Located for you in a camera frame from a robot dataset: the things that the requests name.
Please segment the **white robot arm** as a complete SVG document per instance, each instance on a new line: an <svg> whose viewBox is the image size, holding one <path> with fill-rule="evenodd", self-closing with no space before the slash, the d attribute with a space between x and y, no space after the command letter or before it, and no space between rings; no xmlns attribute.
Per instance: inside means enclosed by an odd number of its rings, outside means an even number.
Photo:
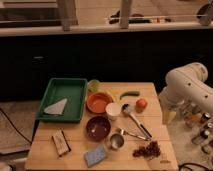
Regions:
<svg viewBox="0 0 213 171"><path fill-rule="evenodd" d="M202 111L213 115L213 88L205 84L207 78L207 68L198 62L172 69L166 74L166 86L158 95L164 124L169 123L171 114L185 101L193 102Z"/></svg>

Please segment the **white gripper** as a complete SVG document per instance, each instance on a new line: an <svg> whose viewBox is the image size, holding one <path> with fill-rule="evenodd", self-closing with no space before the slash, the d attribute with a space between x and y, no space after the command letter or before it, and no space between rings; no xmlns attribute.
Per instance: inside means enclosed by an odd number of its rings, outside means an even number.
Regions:
<svg viewBox="0 0 213 171"><path fill-rule="evenodd" d="M162 122L164 125L168 125L176 116L177 106L172 103L160 101L162 108Z"/></svg>

